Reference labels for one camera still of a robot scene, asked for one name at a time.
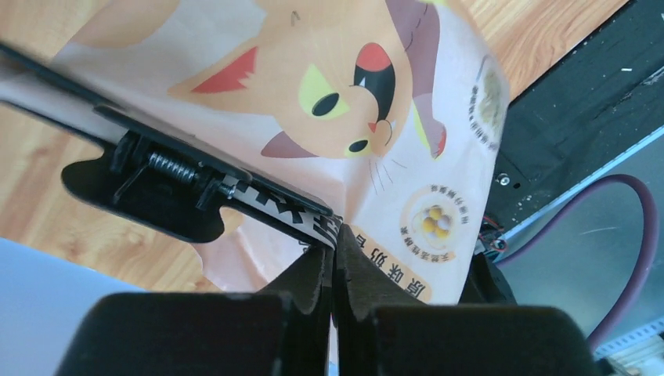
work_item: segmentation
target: wooden table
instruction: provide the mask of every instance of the wooden table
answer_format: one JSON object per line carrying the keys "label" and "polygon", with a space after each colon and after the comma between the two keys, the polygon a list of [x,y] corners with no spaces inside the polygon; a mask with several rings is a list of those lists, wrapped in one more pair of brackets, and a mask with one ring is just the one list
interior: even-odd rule
{"label": "wooden table", "polygon": [[[463,0],[511,81],[514,98],[626,0]],[[0,38],[53,56],[107,0],[0,0]],[[157,291],[217,291],[183,242],[85,206],[61,169],[98,152],[0,108],[0,237]]]}

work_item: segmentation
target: wire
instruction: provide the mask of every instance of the wire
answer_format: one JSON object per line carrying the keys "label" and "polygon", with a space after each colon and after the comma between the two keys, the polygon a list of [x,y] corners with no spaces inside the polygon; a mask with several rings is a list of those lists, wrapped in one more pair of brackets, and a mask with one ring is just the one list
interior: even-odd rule
{"label": "wire", "polygon": [[659,241],[659,216],[657,214],[657,204],[655,203],[655,199],[643,182],[630,175],[610,175],[593,182],[572,198],[534,237],[532,237],[531,240],[528,241],[528,243],[517,251],[514,251],[511,255],[496,262],[497,266],[505,266],[517,260],[527,251],[531,250],[535,244],[539,243],[540,240],[542,240],[542,238],[547,235],[558,222],[567,216],[573,208],[578,206],[592,193],[613,183],[626,184],[637,193],[643,209],[644,228],[643,236],[641,238],[641,249],[639,250],[639,255],[634,270],[632,271],[632,275],[627,281],[622,293],[620,293],[618,300],[615,301],[613,307],[611,307],[604,319],[602,319],[588,337],[588,343],[593,350],[601,344],[615,325],[625,316],[625,313],[629,310],[632,304],[637,300],[641,289],[648,278],[652,263],[655,260],[655,253],[657,252],[657,244]]}

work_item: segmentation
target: plastic bag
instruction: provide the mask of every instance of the plastic bag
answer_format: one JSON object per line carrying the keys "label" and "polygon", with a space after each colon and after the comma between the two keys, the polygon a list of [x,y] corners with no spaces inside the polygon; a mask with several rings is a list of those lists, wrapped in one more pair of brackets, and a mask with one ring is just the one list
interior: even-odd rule
{"label": "plastic bag", "polygon": [[[455,1],[114,0],[53,63],[320,197],[404,291],[458,301],[509,88]],[[195,248],[225,291],[258,290],[306,247],[222,217]]]}

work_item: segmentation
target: cartoon cat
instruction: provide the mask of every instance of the cartoon cat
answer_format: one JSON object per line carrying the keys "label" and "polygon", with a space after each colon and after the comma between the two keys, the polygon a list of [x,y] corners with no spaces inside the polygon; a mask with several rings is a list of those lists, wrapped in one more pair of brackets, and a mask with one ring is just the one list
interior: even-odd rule
{"label": "cartoon cat", "polygon": [[169,95],[273,116],[266,157],[384,156],[414,104],[432,157],[446,128],[433,118],[440,22],[418,0],[256,0],[262,29]]}

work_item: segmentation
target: spring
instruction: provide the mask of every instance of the spring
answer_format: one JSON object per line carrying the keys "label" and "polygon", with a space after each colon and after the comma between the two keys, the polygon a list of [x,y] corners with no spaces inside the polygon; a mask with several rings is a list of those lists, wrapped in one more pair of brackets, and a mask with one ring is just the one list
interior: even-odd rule
{"label": "spring", "polygon": [[196,177],[196,169],[181,161],[173,160],[159,153],[150,154],[147,165],[181,183],[190,184]]}

